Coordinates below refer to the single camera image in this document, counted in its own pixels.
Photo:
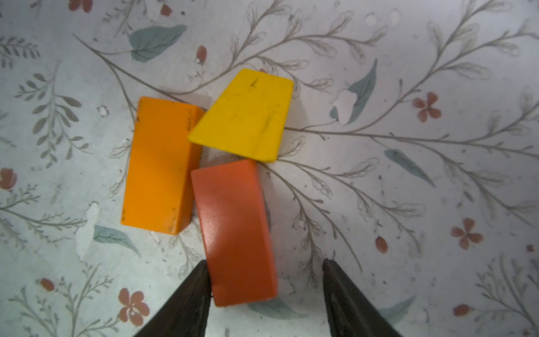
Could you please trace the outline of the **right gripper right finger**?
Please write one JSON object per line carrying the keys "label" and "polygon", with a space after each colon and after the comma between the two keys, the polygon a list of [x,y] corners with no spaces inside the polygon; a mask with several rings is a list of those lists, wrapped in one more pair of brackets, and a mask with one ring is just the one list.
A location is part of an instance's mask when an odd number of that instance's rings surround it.
{"label": "right gripper right finger", "polygon": [[322,271],[324,302],[332,337],[401,337],[337,262],[326,258]]}

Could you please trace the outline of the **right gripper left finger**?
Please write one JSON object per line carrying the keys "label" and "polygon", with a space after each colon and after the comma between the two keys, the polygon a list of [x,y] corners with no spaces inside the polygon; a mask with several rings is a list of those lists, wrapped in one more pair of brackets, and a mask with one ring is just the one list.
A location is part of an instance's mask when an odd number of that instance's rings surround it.
{"label": "right gripper left finger", "polygon": [[205,335],[212,290],[209,269],[200,261],[136,337]]}

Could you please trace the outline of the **red rectangular block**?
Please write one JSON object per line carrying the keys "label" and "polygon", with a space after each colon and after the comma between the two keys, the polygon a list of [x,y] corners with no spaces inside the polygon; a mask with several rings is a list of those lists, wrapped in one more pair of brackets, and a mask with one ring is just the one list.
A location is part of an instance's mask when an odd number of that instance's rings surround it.
{"label": "red rectangular block", "polygon": [[256,162],[200,168],[191,177],[216,306],[275,298],[278,276]]}

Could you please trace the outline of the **orange rectangular block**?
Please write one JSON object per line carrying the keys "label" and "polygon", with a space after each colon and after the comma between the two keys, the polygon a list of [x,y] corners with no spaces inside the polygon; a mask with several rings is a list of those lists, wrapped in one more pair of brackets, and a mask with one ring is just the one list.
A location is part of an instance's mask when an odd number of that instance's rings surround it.
{"label": "orange rectangular block", "polygon": [[177,235],[192,220],[191,173],[202,148],[188,136],[203,117],[195,105],[142,97],[126,180],[121,223]]}

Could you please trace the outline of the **yellow wedge block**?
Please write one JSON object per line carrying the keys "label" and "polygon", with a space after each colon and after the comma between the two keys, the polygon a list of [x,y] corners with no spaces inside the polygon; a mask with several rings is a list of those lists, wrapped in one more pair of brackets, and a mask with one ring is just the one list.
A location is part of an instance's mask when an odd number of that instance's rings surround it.
{"label": "yellow wedge block", "polygon": [[190,132],[189,141],[261,162],[277,160],[294,83],[243,69]]}

